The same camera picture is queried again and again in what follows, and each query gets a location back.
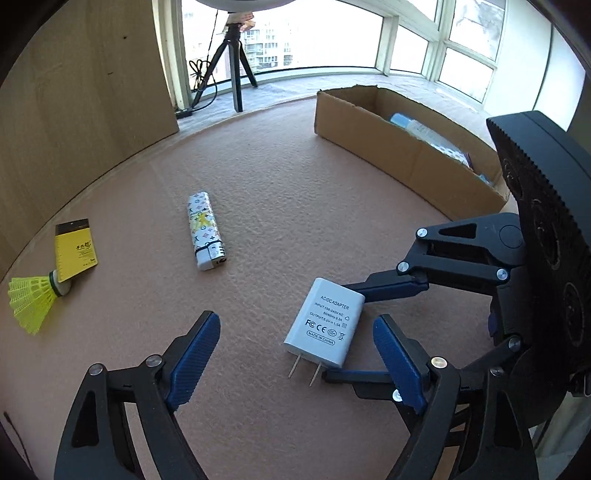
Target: yellow card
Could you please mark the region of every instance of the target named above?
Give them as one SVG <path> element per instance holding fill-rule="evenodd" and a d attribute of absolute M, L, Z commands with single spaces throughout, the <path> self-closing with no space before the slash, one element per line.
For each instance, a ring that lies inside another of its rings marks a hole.
<path fill-rule="evenodd" d="M 62 282 L 98 263 L 88 218 L 56 225 L 57 280 Z"/>

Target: black strip on card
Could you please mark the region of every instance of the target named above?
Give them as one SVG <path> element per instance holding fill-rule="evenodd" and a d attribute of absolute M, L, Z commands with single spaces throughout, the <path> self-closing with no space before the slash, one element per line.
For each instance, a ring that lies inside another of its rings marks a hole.
<path fill-rule="evenodd" d="M 84 230 L 90 228 L 88 218 L 82 220 L 74 220 L 73 222 L 60 223 L 56 225 L 56 236 L 63 235 L 64 233 L 76 232 L 77 230 Z"/>

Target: pink fabric surface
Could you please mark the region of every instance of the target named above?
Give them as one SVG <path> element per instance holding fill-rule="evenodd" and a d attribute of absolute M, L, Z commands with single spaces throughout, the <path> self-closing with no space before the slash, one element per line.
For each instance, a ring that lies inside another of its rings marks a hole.
<path fill-rule="evenodd" d="M 161 353 L 204 309 L 221 340 L 179 425 L 210 480 L 382 479 L 408 433 L 394 405 L 359 400 L 282 347 L 313 280 L 364 280 L 394 268 L 422 226 L 446 218 L 411 190 L 317 137 L 315 100 L 242 115 L 171 137 L 99 180 L 23 252 L 12 276 L 54 266 L 53 225 L 89 218 L 99 265 L 28 336 L 0 296 L 0 407 L 41 479 L 53 477 L 61 433 L 89 365 L 130 367 Z M 186 201 L 209 192 L 228 262 L 200 272 Z M 432 286 L 364 307 L 346 368 L 384 369 L 371 323 L 390 313 L 407 336 L 457 367 L 491 348 L 489 299 Z M 140 433 L 131 419 L 134 438 Z M 158 478 L 145 441 L 138 455 Z"/>

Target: charger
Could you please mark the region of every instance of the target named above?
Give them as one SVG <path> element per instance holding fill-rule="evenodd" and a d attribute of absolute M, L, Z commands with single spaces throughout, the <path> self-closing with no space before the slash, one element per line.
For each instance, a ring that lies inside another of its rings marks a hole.
<path fill-rule="evenodd" d="M 318 364 L 310 386 L 322 366 L 342 368 L 365 297 L 324 278 L 317 278 L 283 341 L 297 355 L 291 378 L 303 357 Z"/>

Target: tripod leg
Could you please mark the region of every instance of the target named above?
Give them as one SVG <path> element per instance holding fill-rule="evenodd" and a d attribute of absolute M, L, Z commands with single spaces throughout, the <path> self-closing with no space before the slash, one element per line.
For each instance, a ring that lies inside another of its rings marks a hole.
<path fill-rule="evenodd" d="M 240 85 L 240 42 L 231 41 L 230 45 L 230 78 L 232 79 L 232 94 L 234 110 L 242 112 L 242 86 Z"/>
<path fill-rule="evenodd" d="M 199 87 L 197 87 L 197 92 L 195 93 L 195 98 L 191 102 L 191 108 L 194 108 L 195 105 L 197 105 L 199 103 L 199 100 L 201 99 L 201 95 L 203 95 L 203 92 L 207 88 L 207 83 L 209 82 L 209 79 L 213 75 L 213 71 L 216 69 L 217 63 L 222 58 L 223 51 L 226 48 L 226 46 L 227 46 L 227 43 L 223 42 L 217 48 L 216 52 L 213 54 L 212 61 L 209 64 L 209 67 L 207 67 L 205 75 L 203 76 L 203 81 L 201 82 L 201 85 Z"/>
<path fill-rule="evenodd" d="M 246 58 L 246 53 L 244 53 L 244 48 L 242 47 L 242 43 L 240 43 L 240 61 L 242 62 L 242 66 L 244 67 L 244 71 L 246 75 L 248 75 L 248 79 L 251 81 L 251 85 L 253 87 L 258 87 L 258 83 L 256 82 L 255 74 L 252 72 L 251 64 L 248 63 L 248 59 Z"/>

